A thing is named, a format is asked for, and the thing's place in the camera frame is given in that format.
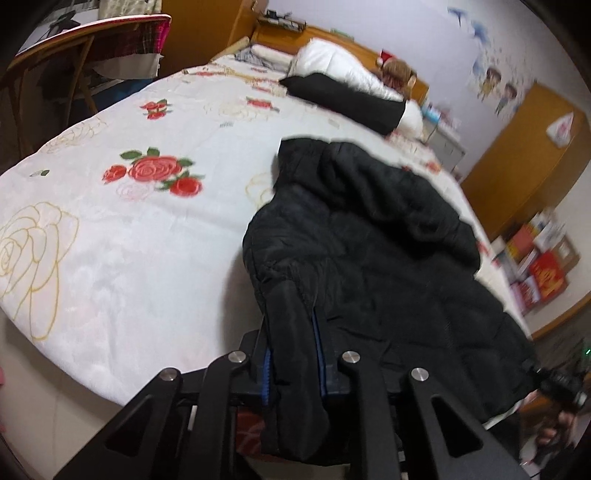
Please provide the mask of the person right hand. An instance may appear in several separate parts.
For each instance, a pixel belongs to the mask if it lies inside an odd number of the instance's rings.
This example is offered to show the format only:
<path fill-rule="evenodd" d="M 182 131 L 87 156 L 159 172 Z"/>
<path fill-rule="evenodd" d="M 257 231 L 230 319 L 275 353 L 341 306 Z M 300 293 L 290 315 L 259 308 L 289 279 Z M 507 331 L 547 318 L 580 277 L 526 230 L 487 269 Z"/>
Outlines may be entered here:
<path fill-rule="evenodd" d="M 538 431 L 536 437 L 536 455 L 556 455 L 576 445 L 575 434 L 577 417 L 570 412 L 560 411 Z"/>

